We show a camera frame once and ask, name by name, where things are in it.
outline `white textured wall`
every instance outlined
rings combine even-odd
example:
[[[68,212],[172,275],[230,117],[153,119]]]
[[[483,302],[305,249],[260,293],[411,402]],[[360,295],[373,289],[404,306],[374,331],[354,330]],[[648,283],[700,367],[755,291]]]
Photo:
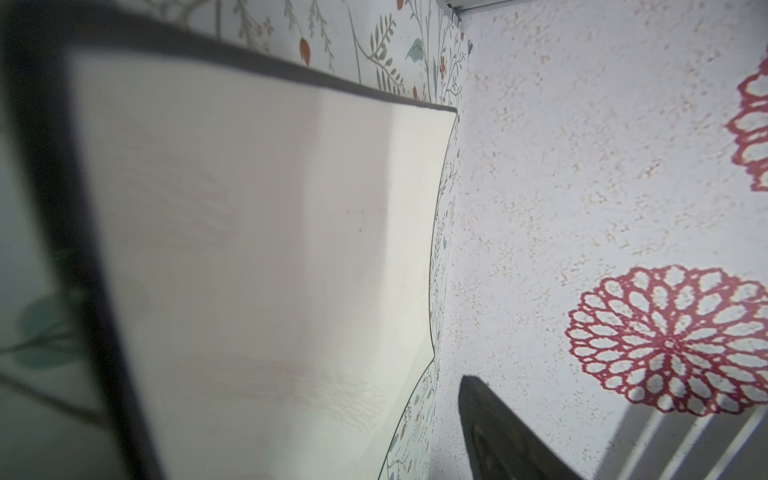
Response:
[[[581,294],[674,264],[768,285],[768,192],[733,164],[726,128],[766,56],[768,2],[546,0],[462,27],[474,49],[431,478],[469,478],[464,374],[590,478],[631,404],[569,352]]]

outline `blurry teal leaf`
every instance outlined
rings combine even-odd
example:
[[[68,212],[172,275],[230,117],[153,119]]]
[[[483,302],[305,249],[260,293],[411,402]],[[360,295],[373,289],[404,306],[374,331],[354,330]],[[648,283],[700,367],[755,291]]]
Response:
[[[413,41],[413,45],[408,50],[406,58],[410,58],[414,62],[424,60],[424,42],[421,38],[417,38]]]
[[[435,97],[437,97],[437,63],[432,59],[432,76],[435,79]]]
[[[85,351],[71,314],[57,293],[30,303],[18,319],[21,340],[12,347],[16,362],[50,369],[83,358]]]

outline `red flower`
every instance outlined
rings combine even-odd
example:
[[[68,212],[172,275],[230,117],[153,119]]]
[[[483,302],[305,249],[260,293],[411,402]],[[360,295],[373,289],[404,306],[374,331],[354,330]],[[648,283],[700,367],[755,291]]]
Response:
[[[571,353],[603,388],[694,415],[768,403],[768,295],[721,269],[633,268],[581,295]]]
[[[310,66],[310,44],[308,41],[304,40],[303,38],[299,42],[299,53],[301,54],[301,59],[304,60],[304,63],[306,63],[306,66]]]
[[[768,191],[768,58],[738,88],[741,110],[727,125],[738,145],[732,162],[752,176],[753,191]]]

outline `botanical print wallpaper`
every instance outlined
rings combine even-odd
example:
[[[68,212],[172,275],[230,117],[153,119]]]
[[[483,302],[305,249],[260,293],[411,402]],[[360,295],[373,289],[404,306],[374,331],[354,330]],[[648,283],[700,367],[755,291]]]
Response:
[[[431,474],[470,478],[471,373],[583,478],[759,477],[768,3],[519,2],[462,27]]]
[[[147,15],[258,54],[300,63],[393,94],[459,108],[460,115],[445,156],[435,216],[429,299],[435,361],[415,386],[393,433],[389,452],[382,452],[380,474],[381,479],[388,480],[426,478],[435,418],[435,387],[440,372],[454,183],[460,155],[458,126],[472,49],[469,39],[434,0],[118,0],[117,4],[127,12]],[[10,167],[13,152],[6,150],[5,166]],[[11,170],[3,171],[2,179],[13,182],[14,175]],[[13,189],[7,191],[21,195]],[[28,211],[22,197],[9,200],[6,205],[12,206],[9,212],[15,221],[25,223],[25,228],[19,231],[33,236],[29,219],[24,218],[24,212],[28,215]],[[10,237],[8,241],[22,242]],[[0,363],[0,367],[7,366],[0,369],[0,402],[9,411],[38,416],[45,412],[40,418],[63,427],[51,427],[42,435],[39,429],[30,426],[36,421],[26,413],[14,420],[5,420],[7,428],[24,435],[21,441],[17,438],[14,445],[3,443],[3,457],[19,460],[4,466],[0,472],[10,476],[23,473],[26,478],[48,478],[53,471],[71,472],[72,478],[120,478],[124,471],[98,391],[84,361],[82,344],[71,328],[71,318],[63,308],[61,294],[53,291],[50,273],[39,266],[43,260],[38,242],[22,242],[31,249],[15,258],[26,259],[26,262],[9,263],[13,256],[4,260],[4,264],[14,267],[5,269],[6,272],[29,270],[38,265],[33,270],[39,271],[38,283],[42,283],[35,288],[29,284],[26,293],[15,294],[14,298],[22,303],[9,303],[9,310],[3,316],[8,321],[3,320],[0,328],[3,338],[9,342],[0,347],[0,362],[5,362]],[[61,253],[55,261],[66,262],[67,253]],[[11,277],[4,281],[8,285],[14,283]],[[25,286],[27,283],[17,281],[15,287],[6,291]],[[98,462],[86,460],[94,455],[100,459]],[[47,467],[37,472],[30,465],[40,458],[48,459]]]

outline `black frame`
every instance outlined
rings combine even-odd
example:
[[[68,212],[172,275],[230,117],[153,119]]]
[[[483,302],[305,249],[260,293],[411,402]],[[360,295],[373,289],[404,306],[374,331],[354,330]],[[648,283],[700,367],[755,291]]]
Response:
[[[70,307],[81,320],[91,363],[131,476],[162,480],[165,474],[113,321],[92,209],[78,164],[77,142],[70,122],[68,49],[91,46],[194,59],[379,101],[453,113],[456,109],[373,90],[103,6],[16,3],[5,13],[4,23],[2,67],[28,189],[37,208],[49,259],[56,252],[72,253],[72,261],[66,265],[54,265],[52,260],[50,264],[60,286],[77,287],[88,293],[84,302]]]

